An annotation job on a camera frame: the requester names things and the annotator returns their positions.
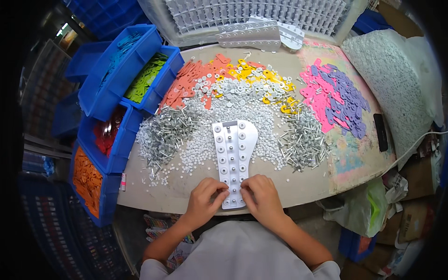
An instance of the table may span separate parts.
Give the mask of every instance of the table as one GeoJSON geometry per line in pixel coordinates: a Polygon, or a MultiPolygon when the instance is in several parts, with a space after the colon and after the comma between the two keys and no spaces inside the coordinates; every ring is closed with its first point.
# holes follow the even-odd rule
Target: table
{"type": "MultiPolygon", "coordinates": [[[[222,53],[226,57],[230,57],[232,63],[236,63],[238,59],[245,57],[243,52],[246,51],[252,52],[247,60],[260,62],[263,65],[270,64],[274,70],[278,71],[279,75],[293,77],[293,83],[298,89],[305,87],[305,84],[301,85],[295,78],[299,76],[300,72],[306,70],[306,65],[313,64],[316,58],[320,58],[322,64],[336,65],[339,70],[350,77],[354,86],[360,90],[371,107],[370,113],[364,110],[362,113],[363,122],[367,125],[366,136],[362,140],[355,139],[351,133],[343,136],[340,127],[335,126],[326,134],[326,137],[337,144],[337,149],[333,149],[327,161],[313,170],[305,168],[304,172],[293,174],[292,168],[288,166],[280,171],[274,171],[270,162],[263,162],[259,157],[255,159],[254,164],[249,164],[249,176],[260,173],[272,178],[283,207],[313,202],[349,190],[381,175],[395,161],[395,152],[390,143],[386,152],[379,151],[373,119],[373,114],[381,113],[378,102],[363,78],[337,46],[324,44],[318,40],[305,39],[303,47],[295,53],[281,47],[274,54],[257,49],[221,48],[219,45],[212,45],[184,51],[182,57],[185,61],[192,56],[195,57],[194,61],[199,59],[210,61],[217,53],[222,53]]],[[[298,90],[295,95],[300,100],[304,99],[298,90]]],[[[277,126],[273,132],[283,133],[277,126]]],[[[159,184],[156,187],[150,187],[149,183],[144,185],[142,178],[147,178],[148,174],[147,170],[142,170],[146,161],[138,156],[139,148],[140,145],[135,143],[130,153],[125,170],[127,175],[126,191],[120,191],[118,195],[117,203],[120,205],[149,211],[183,214],[187,209],[191,190],[203,178],[219,179],[214,164],[211,161],[206,161],[205,165],[198,166],[192,176],[184,176],[183,179],[180,178],[180,170],[171,171],[167,186],[159,184]]],[[[175,166],[181,163],[179,156],[170,162],[169,167],[171,167],[171,163],[175,166]]],[[[217,215],[243,213],[248,213],[246,207],[230,211],[221,210],[217,215]]]]}

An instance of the sleeve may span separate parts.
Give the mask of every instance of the sleeve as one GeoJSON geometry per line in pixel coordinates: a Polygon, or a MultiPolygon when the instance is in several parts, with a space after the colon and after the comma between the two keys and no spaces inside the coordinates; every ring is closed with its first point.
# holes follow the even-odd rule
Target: sleeve
{"type": "Polygon", "coordinates": [[[334,261],[327,261],[313,270],[316,280],[340,280],[340,268],[334,261]]]}
{"type": "Polygon", "coordinates": [[[141,280],[162,280],[168,276],[166,267],[155,259],[147,259],[140,269],[141,280]]]}

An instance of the green plastic bag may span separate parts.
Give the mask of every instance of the green plastic bag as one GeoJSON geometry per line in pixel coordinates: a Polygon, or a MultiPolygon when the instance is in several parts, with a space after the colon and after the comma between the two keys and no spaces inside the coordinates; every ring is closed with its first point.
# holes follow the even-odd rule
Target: green plastic bag
{"type": "Polygon", "coordinates": [[[381,229],[388,202],[381,178],[370,180],[344,194],[344,207],[325,211],[323,218],[336,221],[344,228],[365,237],[373,237],[381,229]]]}

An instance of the person's left hand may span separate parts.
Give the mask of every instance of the person's left hand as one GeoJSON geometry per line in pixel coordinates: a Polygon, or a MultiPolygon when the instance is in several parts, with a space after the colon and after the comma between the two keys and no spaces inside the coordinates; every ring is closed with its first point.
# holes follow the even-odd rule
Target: person's left hand
{"type": "Polygon", "coordinates": [[[208,222],[221,207],[225,198],[230,194],[228,186],[213,178],[205,178],[191,191],[187,212],[179,219],[182,220],[191,231],[208,222]],[[211,196],[218,192],[219,195],[213,202],[211,196]]]}

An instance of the power cord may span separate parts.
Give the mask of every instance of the power cord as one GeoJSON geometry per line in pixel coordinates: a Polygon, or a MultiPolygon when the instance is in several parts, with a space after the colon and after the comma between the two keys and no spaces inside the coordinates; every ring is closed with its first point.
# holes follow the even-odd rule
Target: power cord
{"type": "Polygon", "coordinates": [[[414,144],[412,144],[412,146],[399,158],[399,159],[397,159],[396,161],[394,161],[394,163],[392,163],[391,164],[391,166],[389,166],[389,168],[386,170],[386,171],[384,171],[384,173],[383,174],[381,174],[381,176],[383,176],[384,174],[386,174],[389,170],[391,170],[391,168],[392,167],[394,167],[395,166],[395,164],[397,163],[397,162],[399,162],[405,155],[407,155],[408,153],[409,153],[409,151],[411,151],[411,149],[412,148],[414,148],[414,146],[415,146],[415,144],[417,144],[417,142],[418,141],[420,141],[420,139],[422,139],[423,137],[425,137],[425,136],[427,136],[428,134],[438,134],[438,135],[441,135],[441,134],[445,134],[445,133],[448,133],[448,131],[445,131],[445,132],[435,132],[435,131],[430,131],[430,132],[426,132],[425,134],[423,134],[422,136],[420,136],[420,138],[419,139],[417,139],[417,141],[415,141],[414,142],[414,144]]]}

